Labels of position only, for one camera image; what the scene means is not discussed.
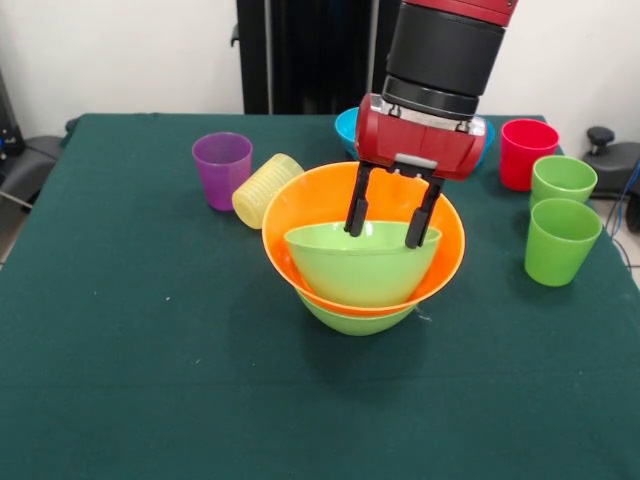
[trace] orange bowl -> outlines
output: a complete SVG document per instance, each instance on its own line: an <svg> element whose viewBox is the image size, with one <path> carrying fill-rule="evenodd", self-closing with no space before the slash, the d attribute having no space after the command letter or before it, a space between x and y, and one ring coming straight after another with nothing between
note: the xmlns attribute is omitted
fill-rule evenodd
<svg viewBox="0 0 640 480"><path fill-rule="evenodd" d="M456 209L441 195L430 224L442 232L440 247L431 268L405 303L362 308L317 296L296 268L284 236L289 230L305 225L345 221L357 170L357 162L336 163L314 168L291 180L267 207L262 224L262 241L278 273L316 305L342 315L390 315L429 298L451 280L464 256L464 228ZM424 180L374 169L367 190L367 220L410 222L413 212L422 203L427 186Z"/></svg>

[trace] green bowl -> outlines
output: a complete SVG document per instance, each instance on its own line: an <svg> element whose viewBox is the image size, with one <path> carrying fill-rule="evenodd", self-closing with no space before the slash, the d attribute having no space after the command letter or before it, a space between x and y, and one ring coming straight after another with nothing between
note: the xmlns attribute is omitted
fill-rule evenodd
<svg viewBox="0 0 640 480"><path fill-rule="evenodd" d="M409 224L365 222L352 237L344 223L324 223L285 235L293 261L313 292L336 303L376 308L407 301L426 275L442 233L429 228L424 245L404 244Z"/></svg>
<svg viewBox="0 0 640 480"><path fill-rule="evenodd" d="M319 307L305 298L300 292L298 292L298 295L300 295L302 303L305 304L309 311L327 327L354 337L374 335L388 330L407 318L416 308L416 305L413 305L400 312L383 315L382 317L349 317Z"/></svg>

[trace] ribbed yellow cup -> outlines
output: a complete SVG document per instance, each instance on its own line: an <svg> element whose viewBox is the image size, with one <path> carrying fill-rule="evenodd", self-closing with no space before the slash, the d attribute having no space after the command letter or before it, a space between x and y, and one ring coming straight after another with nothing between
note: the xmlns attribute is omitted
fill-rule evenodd
<svg viewBox="0 0 640 480"><path fill-rule="evenodd" d="M233 208L247 226L259 230L271 199L304 172L288 155L277 153L240 185L231 197Z"/></svg>

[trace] stacked green cups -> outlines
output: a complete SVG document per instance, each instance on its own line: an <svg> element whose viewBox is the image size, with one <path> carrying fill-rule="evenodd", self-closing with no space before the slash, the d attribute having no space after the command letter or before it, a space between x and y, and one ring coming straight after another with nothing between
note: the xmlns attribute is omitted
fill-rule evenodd
<svg viewBox="0 0 640 480"><path fill-rule="evenodd" d="M600 218L584 204L597 183L596 172L576 158L536 162L525 255L525 270L536 282L561 287L577 275L602 232Z"/></svg>

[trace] stacked bowls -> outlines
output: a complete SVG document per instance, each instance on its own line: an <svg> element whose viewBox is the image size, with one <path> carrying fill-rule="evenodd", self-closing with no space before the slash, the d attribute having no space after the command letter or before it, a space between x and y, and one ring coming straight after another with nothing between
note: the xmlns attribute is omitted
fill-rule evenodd
<svg viewBox="0 0 640 480"><path fill-rule="evenodd" d="M428 184L374 169L363 238L345 247L343 242L353 242L342 227L357 169L357 162L338 163L291 180L267 207L262 239L274 268L316 318L347 335L371 335L402 321L451 280L462 262L465 234L441 195L424 246L404 247Z"/></svg>

